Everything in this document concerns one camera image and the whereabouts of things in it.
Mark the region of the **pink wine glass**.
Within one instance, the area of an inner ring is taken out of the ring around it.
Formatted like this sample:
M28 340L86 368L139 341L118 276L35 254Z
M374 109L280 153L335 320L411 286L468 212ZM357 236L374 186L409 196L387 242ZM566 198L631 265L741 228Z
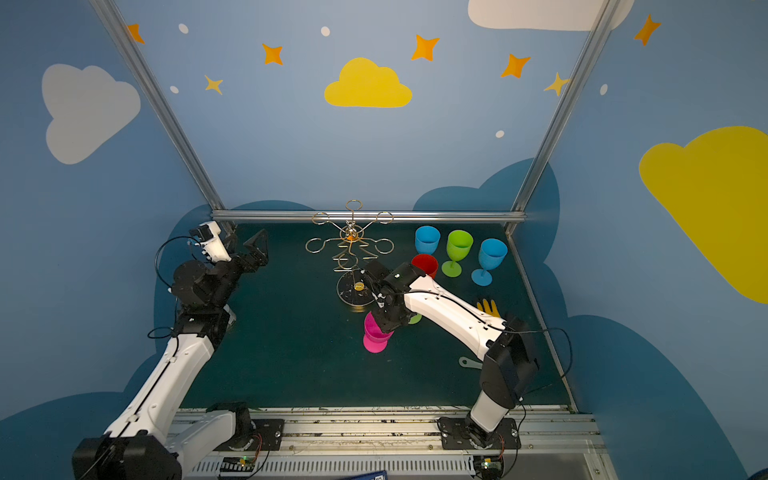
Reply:
M368 312L364 318L363 346L373 354L383 352L388 346L388 342L393 333L384 333L378 326L372 312Z

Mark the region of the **red wine glass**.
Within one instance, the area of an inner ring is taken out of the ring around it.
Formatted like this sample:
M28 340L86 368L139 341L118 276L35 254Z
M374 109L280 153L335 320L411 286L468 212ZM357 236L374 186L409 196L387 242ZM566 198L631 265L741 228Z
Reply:
M429 254L418 254L412 260L411 264L422 270L426 275L434 279L436 277L439 262L437 259Z

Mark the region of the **blue wine glass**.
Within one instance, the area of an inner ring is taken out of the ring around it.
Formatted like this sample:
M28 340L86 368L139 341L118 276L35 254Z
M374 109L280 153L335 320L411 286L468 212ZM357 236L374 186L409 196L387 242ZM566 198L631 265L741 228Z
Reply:
M429 225L424 225L416 229L414 245L420 255L433 255L441 239L440 231Z
M508 254L505 241L488 238L480 245L478 262L480 267L471 273L471 280L478 286L489 286L493 281L491 271L498 268Z

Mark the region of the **green wine glass front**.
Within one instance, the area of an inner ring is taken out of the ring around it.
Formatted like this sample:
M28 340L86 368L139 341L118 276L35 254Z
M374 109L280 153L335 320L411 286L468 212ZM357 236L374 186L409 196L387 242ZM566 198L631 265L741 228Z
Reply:
M446 243L448 260L441 266L442 273L449 278L456 278L462 273L460 262L467 257L474 243L473 236L465 230L453 230Z

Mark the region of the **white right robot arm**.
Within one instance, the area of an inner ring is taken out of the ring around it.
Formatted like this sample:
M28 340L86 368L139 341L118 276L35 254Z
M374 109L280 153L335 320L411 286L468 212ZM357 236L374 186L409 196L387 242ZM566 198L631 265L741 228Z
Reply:
M373 319L388 334L420 314L451 334L481 361L480 393L458 435L486 449L540 370L535 331L517 317L499 318L471 306L411 263L390 270L378 261L361 271L372 292Z

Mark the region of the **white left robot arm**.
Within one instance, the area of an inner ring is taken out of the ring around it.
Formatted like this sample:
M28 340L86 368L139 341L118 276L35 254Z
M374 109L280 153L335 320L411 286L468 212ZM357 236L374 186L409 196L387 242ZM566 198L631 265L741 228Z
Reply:
M183 479L218 448L262 447L243 402L217 403L182 433L169 435L194 380L235 321L229 299L239 280L269 262L266 230L239 245L235 235L223 237L219 225L210 221L187 237L204 258L179 265L167 285L178 305L165 351L118 418L101 436L87 438L75 449L77 479Z

